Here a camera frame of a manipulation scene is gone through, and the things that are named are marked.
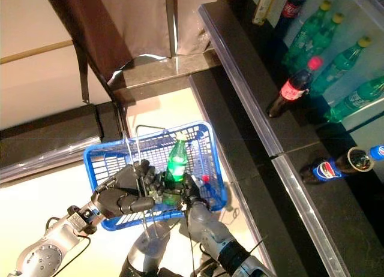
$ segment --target red label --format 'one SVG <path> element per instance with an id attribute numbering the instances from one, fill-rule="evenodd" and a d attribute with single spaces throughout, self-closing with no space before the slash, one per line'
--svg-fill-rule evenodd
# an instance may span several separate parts
<path id="1" fill-rule="evenodd" d="M 297 6 L 295 4 L 287 2 L 284 5 L 284 8 L 281 14 L 286 18 L 295 18 L 299 14 L 300 9 L 301 9 L 301 6 Z"/>
<path id="2" fill-rule="evenodd" d="M 280 94 L 287 100 L 296 100 L 301 97 L 301 95 L 305 92 L 305 90 L 297 90 L 294 88 L 289 80 L 283 85 L 280 90 Z"/>

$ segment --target green bottle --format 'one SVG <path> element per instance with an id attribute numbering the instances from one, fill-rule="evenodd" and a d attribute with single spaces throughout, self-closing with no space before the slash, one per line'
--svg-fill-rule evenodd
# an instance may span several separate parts
<path id="1" fill-rule="evenodd" d="M 362 37 L 347 50 L 339 53 L 311 85 L 311 96 L 319 96 L 355 66 L 361 52 L 371 44 L 369 37 Z"/>
<path id="2" fill-rule="evenodd" d="M 384 76 L 365 82 L 356 91 L 353 91 L 335 107 L 326 112 L 324 117 L 332 123 L 341 122 L 346 116 L 379 99 L 383 92 Z"/>
<path id="3" fill-rule="evenodd" d="M 167 171 L 166 171 L 166 188 L 174 189 L 175 183 L 181 183 L 185 171 L 185 166 L 188 162 L 187 150 L 185 148 L 185 141 L 187 137 L 179 133 L 176 136 L 176 144 L 168 157 Z"/>
<path id="4" fill-rule="evenodd" d="M 294 71 L 305 68 L 313 56 L 320 55 L 331 44 L 336 28 L 343 22 L 343 19 L 344 16 L 341 13 L 335 13 L 332 20 L 306 43 L 304 51 L 293 64 Z"/>
<path id="5" fill-rule="evenodd" d="M 293 59 L 300 54 L 310 38 L 322 27 L 325 14 L 329 9 L 331 9 L 331 2 L 324 0 L 319 9 L 304 22 L 283 58 L 283 64 L 289 70 L 292 68 Z"/>

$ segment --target black wire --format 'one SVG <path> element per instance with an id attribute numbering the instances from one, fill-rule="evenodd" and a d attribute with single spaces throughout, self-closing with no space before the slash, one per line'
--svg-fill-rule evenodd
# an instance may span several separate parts
<path id="1" fill-rule="evenodd" d="M 209 257 L 212 258 L 212 256 L 210 256 L 206 251 L 203 250 L 202 246 L 203 246 L 203 245 L 200 243 L 200 245 L 199 245 L 200 251 L 201 251 L 204 255 L 209 256 Z"/>
<path id="2" fill-rule="evenodd" d="M 189 228 L 189 224 L 188 224 L 188 216 L 187 216 L 187 214 L 185 214 L 185 223 L 187 224 L 188 235 L 190 237 L 190 243 L 191 243 L 193 277 L 196 277 L 196 274 L 194 272 L 194 257 L 193 257 L 192 237 L 191 237 L 190 228 Z"/>
<path id="3" fill-rule="evenodd" d="M 252 253 L 252 251 L 253 250 L 255 250 L 266 238 L 268 237 L 268 235 L 267 236 L 265 236 L 262 240 L 260 240 L 256 245 L 255 245 L 255 247 L 254 248 L 252 248 L 252 250 L 250 251 L 250 254 Z"/>
<path id="4" fill-rule="evenodd" d="M 199 274 L 203 269 L 207 268 L 209 265 L 211 265 L 212 263 L 216 263 L 216 260 L 214 260 L 212 257 L 206 261 L 204 261 L 199 268 L 197 268 L 195 271 L 194 271 L 194 274 L 197 275 Z"/>
<path id="5" fill-rule="evenodd" d="M 196 274 L 195 274 L 195 272 L 194 272 L 193 245 L 192 245 L 192 238 L 191 238 L 191 233 L 190 233 L 190 231 L 189 231 L 189 228 L 188 228 L 188 235 L 190 236 L 190 243 L 191 243 L 193 276 L 196 277 Z"/>
<path id="6" fill-rule="evenodd" d="M 57 274 L 59 274 L 61 271 L 63 271 L 69 264 L 71 264 L 73 262 L 73 260 L 75 260 L 78 256 L 80 256 L 88 248 L 88 246 L 91 244 L 91 238 L 89 238 L 88 236 L 82 236 L 82 235 L 77 235 L 77 234 L 75 234 L 75 235 L 77 237 L 87 239 L 88 244 L 84 247 L 84 249 L 82 249 L 80 251 L 80 253 L 78 253 L 71 261 L 69 261 L 63 268 L 61 268 L 59 271 L 57 271 L 56 274 L 54 274 L 52 277 L 55 277 Z"/>
<path id="7" fill-rule="evenodd" d="M 57 217 L 51 217 L 51 218 L 49 218 L 48 221 L 47 221 L 47 223 L 46 223 L 46 231 L 48 230 L 48 228 L 49 228 L 49 223 L 50 223 L 52 220 L 59 221 L 60 218 L 57 218 Z"/>
<path id="8" fill-rule="evenodd" d="M 221 275 L 224 275 L 225 273 L 227 273 L 226 271 L 224 271 L 224 272 L 221 272 L 220 274 L 217 274 L 216 276 L 214 276 L 214 277 L 219 277 L 219 276 L 221 276 Z"/>
<path id="9" fill-rule="evenodd" d="M 169 231 L 172 230 L 178 223 L 180 222 L 181 219 L 177 220 L 170 228 Z"/>

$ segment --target wooden trim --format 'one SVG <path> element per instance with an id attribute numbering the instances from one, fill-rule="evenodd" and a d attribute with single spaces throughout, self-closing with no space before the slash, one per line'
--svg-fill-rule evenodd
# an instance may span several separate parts
<path id="1" fill-rule="evenodd" d="M 49 44 L 49 45 L 46 45 L 46 46 L 43 46 L 43 47 L 34 48 L 34 49 L 31 49 L 31 50 L 27 50 L 27 51 L 24 51 L 24 52 L 20 52 L 20 53 L 16 53 L 16 54 L 13 54 L 13 55 L 10 55 L 10 56 L 3 57 L 3 58 L 0 59 L 0 64 L 8 63 L 8 62 L 15 61 L 15 60 L 18 60 L 18 59 L 30 57 L 30 56 L 33 56 L 33 55 L 37 55 L 37 54 L 40 54 L 40 53 L 44 53 L 44 52 L 52 51 L 52 50 L 55 50 L 55 49 L 60 49 L 60 48 L 63 48 L 63 47 L 72 46 L 72 45 L 73 45 L 72 40 L 65 40 L 65 41 L 62 41 L 62 42 L 58 42 L 58 43 L 54 43 L 54 44 Z"/>

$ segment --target bottle cap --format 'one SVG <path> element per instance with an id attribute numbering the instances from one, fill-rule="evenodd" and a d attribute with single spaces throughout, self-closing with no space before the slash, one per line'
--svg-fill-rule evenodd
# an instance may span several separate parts
<path id="1" fill-rule="evenodd" d="M 372 147 L 370 149 L 370 155 L 376 161 L 383 160 L 384 159 L 384 145 L 378 145 L 378 146 Z"/>
<path id="2" fill-rule="evenodd" d="M 371 44 L 371 38 L 364 36 L 359 39 L 358 44 L 360 47 L 366 48 Z"/>
<path id="3" fill-rule="evenodd" d="M 177 132 L 176 139 L 181 141 L 187 141 L 187 136 L 184 133 Z"/>
<path id="4" fill-rule="evenodd" d="M 313 56 L 308 61 L 308 68 L 310 70 L 317 70 L 323 65 L 323 59 L 320 56 Z"/>
<path id="5" fill-rule="evenodd" d="M 343 20 L 344 20 L 344 15 L 342 15 L 341 13 L 335 13 L 334 16 L 332 17 L 332 21 L 337 24 L 340 24 L 341 22 L 343 22 Z"/>
<path id="6" fill-rule="evenodd" d="M 202 176 L 202 181 L 203 181 L 204 184 L 209 183 L 209 175 L 205 175 L 205 174 L 204 174 L 204 175 Z"/>
<path id="7" fill-rule="evenodd" d="M 323 10 L 323 11 L 328 11 L 331 9 L 331 2 L 328 1 L 328 0 L 324 0 L 321 5 L 320 5 L 320 9 Z"/>

